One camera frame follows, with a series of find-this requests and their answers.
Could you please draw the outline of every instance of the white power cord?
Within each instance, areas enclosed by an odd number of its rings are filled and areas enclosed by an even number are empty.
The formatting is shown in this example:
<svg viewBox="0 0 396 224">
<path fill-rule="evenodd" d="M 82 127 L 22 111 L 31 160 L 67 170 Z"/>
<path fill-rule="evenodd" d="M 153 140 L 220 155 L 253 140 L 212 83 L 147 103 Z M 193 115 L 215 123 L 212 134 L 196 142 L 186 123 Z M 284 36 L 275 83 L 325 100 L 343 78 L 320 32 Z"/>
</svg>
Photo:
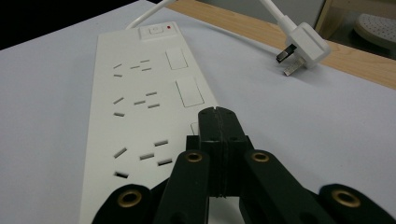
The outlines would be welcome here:
<svg viewBox="0 0 396 224">
<path fill-rule="evenodd" d="M 276 60 L 282 63 L 291 54 L 295 54 L 297 60 L 284 73 L 291 75 L 301 66 L 311 68 L 326 58 L 331 49 L 327 42 L 306 22 L 297 26 L 288 16 L 276 7 L 271 0 L 260 0 L 267 10 L 277 20 L 280 29 L 286 34 L 286 45 L 288 46 L 276 56 Z"/>
<path fill-rule="evenodd" d="M 176 0 L 163 0 L 161 2 L 159 2 L 158 4 L 156 4 L 154 7 L 152 7 L 151 9 L 149 9 L 147 12 L 145 12 L 143 15 L 141 15 L 140 17 L 138 17 L 136 20 L 134 20 L 133 22 L 131 22 L 126 28 L 125 30 L 129 30 L 131 28 L 135 28 L 138 24 L 140 24 L 140 22 L 144 21 L 145 19 L 147 19 L 149 16 L 151 16 L 152 14 L 156 13 L 158 10 L 160 10 L 163 7 L 168 6 L 171 3 L 176 2 Z"/>
</svg>

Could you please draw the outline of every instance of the power plug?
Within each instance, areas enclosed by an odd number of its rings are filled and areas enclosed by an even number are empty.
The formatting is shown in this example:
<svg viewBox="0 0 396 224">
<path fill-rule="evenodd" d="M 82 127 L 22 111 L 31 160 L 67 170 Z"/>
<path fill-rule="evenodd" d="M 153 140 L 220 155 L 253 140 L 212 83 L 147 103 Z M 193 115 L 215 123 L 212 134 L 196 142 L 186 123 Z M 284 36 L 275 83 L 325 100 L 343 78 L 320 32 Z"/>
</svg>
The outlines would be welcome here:
<svg viewBox="0 0 396 224">
<path fill-rule="evenodd" d="M 260 0 L 260 2 L 274 16 L 280 29 L 287 36 L 288 47 L 276 56 L 276 60 L 282 63 L 293 53 L 297 58 L 284 70 L 286 76 L 290 76 L 302 66 L 313 67 L 330 54 L 329 45 L 310 25 L 303 22 L 297 26 L 288 16 L 283 15 L 271 0 Z"/>
<path fill-rule="evenodd" d="M 323 40 L 320 35 L 305 22 L 301 23 L 288 33 L 286 45 L 288 47 L 276 56 L 276 60 L 279 63 L 282 63 L 291 54 L 294 54 L 297 58 L 292 65 L 284 70 L 284 74 L 286 76 L 291 75 L 301 66 L 308 69 L 314 67 L 331 52 L 326 41 Z"/>
</svg>

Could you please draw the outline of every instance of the power socket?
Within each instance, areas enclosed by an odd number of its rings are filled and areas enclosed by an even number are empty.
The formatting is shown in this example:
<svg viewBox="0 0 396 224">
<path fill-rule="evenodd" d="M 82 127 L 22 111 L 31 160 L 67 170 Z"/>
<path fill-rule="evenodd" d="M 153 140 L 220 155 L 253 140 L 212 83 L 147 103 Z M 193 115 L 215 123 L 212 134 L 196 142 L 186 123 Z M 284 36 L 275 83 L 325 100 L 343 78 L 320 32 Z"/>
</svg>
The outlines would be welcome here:
<svg viewBox="0 0 396 224">
<path fill-rule="evenodd" d="M 154 188 L 217 106 L 175 22 L 98 36 L 79 223 L 119 187 Z"/>
</svg>

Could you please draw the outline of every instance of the socket hole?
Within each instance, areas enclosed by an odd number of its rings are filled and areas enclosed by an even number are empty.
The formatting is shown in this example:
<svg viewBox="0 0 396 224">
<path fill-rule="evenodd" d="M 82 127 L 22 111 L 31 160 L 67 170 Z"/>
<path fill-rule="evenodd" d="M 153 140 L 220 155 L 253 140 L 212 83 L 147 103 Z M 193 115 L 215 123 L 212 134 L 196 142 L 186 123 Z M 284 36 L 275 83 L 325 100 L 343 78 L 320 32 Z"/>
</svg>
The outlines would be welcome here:
<svg viewBox="0 0 396 224">
<path fill-rule="evenodd" d="M 146 96 L 155 95 L 155 94 L 157 94 L 157 92 L 156 92 L 156 91 L 153 91 L 153 92 L 147 93 Z"/>
<path fill-rule="evenodd" d="M 114 116 L 117 116 L 117 117 L 124 117 L 125 114 L 124 114 L 124 113 L 116 112 L 116 113 L 114 113 Z"/>
<path fill-rule="evenodd" d="M 163 141 L 154 143 L 154 146 L 155 147 L 160 147 L 160 146 L 166 145 L 168 143 L 169 143 L 168 140 L 163 140 Z"/>
<path fill-rule="evenodd" d="M 149 109 L 151 109 L 151 108 L 158 107 L 158 106 L 160 106 L 160 104 L 156 104 L 156 105 L 149 105 L 149 106 L 148 106 L 148 108 L 149 108 Z"/>
<path fill-rule="evenodd" d="M 121 100 L 123 100 L 123 97 L 121 97 L 120 99 L 116 100 L 115 102 L 113 102 L 113 105 L 119 103 Z"/>
<path fill-rule="evenodd" d="M 118 156 L 122 155 L 122 153 L 126 152 L 126 150 L 127 150 L 126 147 L 123 148 L 123 149 L 121 149 L 119 152 L 117 152 L 117 153 L 114 155 L 114 158 L 116 159 Z"/>
<path fill-rule="evenodd" d="M 145 103 L 146 101 L 138 101 L 138 102 L 134 102 L 135 105 L 142 105 L 143 103 Z"/>
<path fill-rule="evenodd" d="M 122 178 L 128 178 L 128 174 L 126 173 L 122 173 L 122 172 L 118 172 L 116 171 L 116 173 L 114 173 L 114 176 L 118 176 L 118 177 L 122 177 Z"/>
<path fill-rule="evenodd" d="M 150 158 L 153 158 L 153 157 L 154 157 L 154 153 L 149 153 L 149 154 L 140 156 L 140 160 L 143 161 L 143 160 L 150 159 Z"/>
<path fill-rule="evenodd" d="M 166 164 L 172 163 L 172 159 L 157 161 L 157 163 L 158 163 L 158 166 L 166 165 Z"/>
</svg>

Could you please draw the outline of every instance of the white cable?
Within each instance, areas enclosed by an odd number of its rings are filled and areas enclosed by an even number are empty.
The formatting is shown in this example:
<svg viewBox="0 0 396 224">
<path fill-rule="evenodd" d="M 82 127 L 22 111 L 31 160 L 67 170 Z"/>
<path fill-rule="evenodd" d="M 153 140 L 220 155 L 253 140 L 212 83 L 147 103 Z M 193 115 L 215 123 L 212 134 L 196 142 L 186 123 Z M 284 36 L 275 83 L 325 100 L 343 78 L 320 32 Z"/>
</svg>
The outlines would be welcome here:
<svg viewBox="0 0 396 224">
<path fill-rule="evenodd" d="M 280 21 L 284 17 L 283 13 L 271 0 L 260 0 L 260 2 L 262 2 L 265 8 L 267 8 L 267 10 L 271 13 L 271 15 L 273 15 L 273 17 L 277 21 Z"/>
<path fill-rule="evenodd" d="M 137 18 L 136 20 L 134 20 L 133 22 L 131 22 L 126 28 L 125 30 L 129 30 L 131 28 L 135 28 L 138 24 L 140 24 L 140 22 L 144 21 L 145 19 L 147 19 L 149 16 L 151 16 L 152 14 L 156 13 L 158 10 L 160 10 L 163 7 L 168 6 L 171 3 L 174 3 L 176 0 L 162 0 L 160 3 L 156 4 L 154 7 L 152 7 L 149 11 L 147 11 L 146 13 L 144 13 L 143 15 L 141 15 L 139 18 Z"/>
</svg>

